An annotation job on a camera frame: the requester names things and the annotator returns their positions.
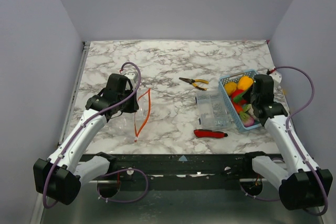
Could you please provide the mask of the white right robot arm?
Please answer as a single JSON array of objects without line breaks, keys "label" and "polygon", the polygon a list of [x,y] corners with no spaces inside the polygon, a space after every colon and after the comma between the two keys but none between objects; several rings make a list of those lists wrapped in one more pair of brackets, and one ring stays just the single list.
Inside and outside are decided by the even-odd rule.
[{"label": "white right robot arm", "polygon": [[259,174],[267,179],[288,210],[323,207],[321,214],[325,214],[332,174],[321,169],[309,155],[293,130],[290,115],[281,103],[274,101],[273,78],[255,75],[244,99],[250,101],[254,115],[275,140],[287,168],[281,168],[268,156],[256,156],[242,163],[242,173],[249,178]]}]

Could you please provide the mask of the clear zip bag orange zipper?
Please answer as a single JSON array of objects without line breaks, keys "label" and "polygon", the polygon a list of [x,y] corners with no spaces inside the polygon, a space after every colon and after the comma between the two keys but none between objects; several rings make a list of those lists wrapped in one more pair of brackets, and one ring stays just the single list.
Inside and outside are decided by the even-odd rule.
[{"label": "clear zip bag orange zipper", "polygon": [[139,141],[140,133],[148,123],[151,115],[151,88],[140,90],[137,94],[136,101],[139,109],[132,114],[124,113],[116,116],[112,120],[113,127],[117,133],[130,143]]}]

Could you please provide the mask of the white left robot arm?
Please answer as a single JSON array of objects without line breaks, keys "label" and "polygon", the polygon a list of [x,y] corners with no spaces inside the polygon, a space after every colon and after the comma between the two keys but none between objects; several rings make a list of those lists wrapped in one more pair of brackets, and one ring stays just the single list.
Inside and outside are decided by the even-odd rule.
[{"label": "white left robot arm", "polygon": [[139,80],[135,72],[113,73],[106,87],[88,99],[80,120],[64,142],[46,160],[39,158],[33,165],[38,193],[69,205],[84,184],[99,176],[112,179],[116,175],[116,159],[110,154],[100,152],[87,162],[79,162],[95,135],[113,115],[138,110]]}]

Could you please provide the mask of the small yellow orange fruit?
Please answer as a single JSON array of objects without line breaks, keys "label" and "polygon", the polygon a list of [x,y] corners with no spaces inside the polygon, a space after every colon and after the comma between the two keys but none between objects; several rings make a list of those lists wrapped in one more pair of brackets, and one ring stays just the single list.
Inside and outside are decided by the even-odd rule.
[{"label": "small yellow orange fruit", "polygon": [[231,96],[237,90],[237,83],[228,82],[224,85],[224,89],[228,96]]}]

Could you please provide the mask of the green chili pepper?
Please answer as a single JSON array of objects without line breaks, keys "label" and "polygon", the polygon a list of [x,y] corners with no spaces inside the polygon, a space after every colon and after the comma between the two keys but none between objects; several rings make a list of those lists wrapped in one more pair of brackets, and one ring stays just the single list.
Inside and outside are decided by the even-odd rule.
[{"label": "green chili pepper", "polygon": [[250,103],[250,92],[244,91],[233,97],[235,103],[245,102]]}]

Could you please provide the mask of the orange yellow bell pepper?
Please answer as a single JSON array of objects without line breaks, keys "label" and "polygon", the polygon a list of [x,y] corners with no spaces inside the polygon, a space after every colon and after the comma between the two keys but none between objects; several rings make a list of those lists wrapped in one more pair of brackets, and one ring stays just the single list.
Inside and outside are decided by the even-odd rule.
[{"label": "orange yellow bell pepper", "polygon": [[249,76],[242,76],[237,83],[237,89],[248,90],[254,84],[254,80]]}]

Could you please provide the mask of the purple onion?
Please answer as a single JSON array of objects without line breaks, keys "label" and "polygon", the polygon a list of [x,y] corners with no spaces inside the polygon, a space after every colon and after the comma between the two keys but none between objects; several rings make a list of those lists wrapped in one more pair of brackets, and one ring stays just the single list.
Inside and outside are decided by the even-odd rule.
[{"label": "purple onion", "polygon": [[255,124],[255,119],[252,116],[248,116],[242,119],[244,127],[251,127]]}]

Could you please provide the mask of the red apple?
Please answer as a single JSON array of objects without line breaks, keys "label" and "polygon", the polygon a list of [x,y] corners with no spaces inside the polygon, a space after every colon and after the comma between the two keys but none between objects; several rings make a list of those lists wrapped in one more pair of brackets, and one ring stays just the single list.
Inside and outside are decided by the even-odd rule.
[{"label": "red apple", "polygon": [[241,89],[237,89],[235,90],[232,94],[231,94],[231,99],[235,98],[236,96],[240,95],[240,94],[244,94],[244,90],[241,90]]}]

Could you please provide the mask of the red black utility knife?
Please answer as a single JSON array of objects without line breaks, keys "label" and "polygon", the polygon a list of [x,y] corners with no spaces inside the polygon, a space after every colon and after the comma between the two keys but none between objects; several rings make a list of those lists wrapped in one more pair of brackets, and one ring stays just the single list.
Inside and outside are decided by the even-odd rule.
[{"label": "red black utility knife", "polygon": [[227,133],[222,131],[213,131],[213,130],[206,130],[206,129],[196,129],[193,131],[194,135],[198,138],[225,138],[228,137]]}]

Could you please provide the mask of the clear plastic screw box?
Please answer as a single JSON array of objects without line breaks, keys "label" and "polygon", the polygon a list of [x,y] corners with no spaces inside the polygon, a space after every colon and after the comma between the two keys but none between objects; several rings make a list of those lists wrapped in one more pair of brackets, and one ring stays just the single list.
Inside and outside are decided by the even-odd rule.
[{"label": "clear plastic screw box", "polygon": [[199,124],[206,130],[223,130],[231,127],[224,98],[218,90],[196,91]]}]

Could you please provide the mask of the black metal base rail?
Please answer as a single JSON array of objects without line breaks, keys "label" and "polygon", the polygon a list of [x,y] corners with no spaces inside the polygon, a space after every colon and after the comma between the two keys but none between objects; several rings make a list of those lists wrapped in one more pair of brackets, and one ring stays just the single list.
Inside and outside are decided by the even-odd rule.
[{"label": "black metal base rail", "polygon": [[116,154],[119,175],[97,176],[94,182],[121,183],[121,190],[239,190],[240,182],[253,182],[257,174],[246,154]]}]

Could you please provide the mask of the yellow handled pliers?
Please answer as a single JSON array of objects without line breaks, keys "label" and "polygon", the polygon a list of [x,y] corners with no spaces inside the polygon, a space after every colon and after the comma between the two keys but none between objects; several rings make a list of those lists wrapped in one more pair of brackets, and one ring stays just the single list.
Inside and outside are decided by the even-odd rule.
[{"label": "yellow handled pliers", "polygon": [[184,81],[186,83],[189,83],[190,85],[192,85],[193,87],[195,87],[196,89],[201,90],[201,91],[206,91],[207,88],[200,87],[198,85],[198,83],[209,84],[208,81],[203,80],[203,79],[189,79],[189,78],[179,77],[179,80]]}]

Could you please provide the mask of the light blue plastic basket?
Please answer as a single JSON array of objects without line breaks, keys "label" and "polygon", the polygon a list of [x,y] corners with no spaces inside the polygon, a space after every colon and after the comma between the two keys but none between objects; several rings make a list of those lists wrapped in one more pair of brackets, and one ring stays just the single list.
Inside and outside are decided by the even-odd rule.
[{"label": "light blue plastic basket", "polygon": [[236,124],[238,131],[239,132],[246,132],[249,130],[253,130],[256,128],[261,127],[261,124],[257,121],[255,122],[252,126],[249,127],[245,127],[239,117],[239,114],[236,112],[231,99],[229,98],[229,95],[227,94],[227,92],[224,89],[224,85],[226,83],[229,82],[235,82],[237,83],[239,81],[239,79],[243,76],[247,76],[250,78],[254,78],[254,75],[256,75],[258,72],[254,69],[249,69],[249,70],[244,70],[242,72],[239,73],[235,73],[235,74],[231,74],[231,75],[226,75],[226,76],[222,76],[219,78],[218,81],[218,90],[222,93],[223,99],[224,99],[224,103],[226,105],[227,110],[229,111],[230,115],[232,116],[232,119],[234,121],[234,123]]}]

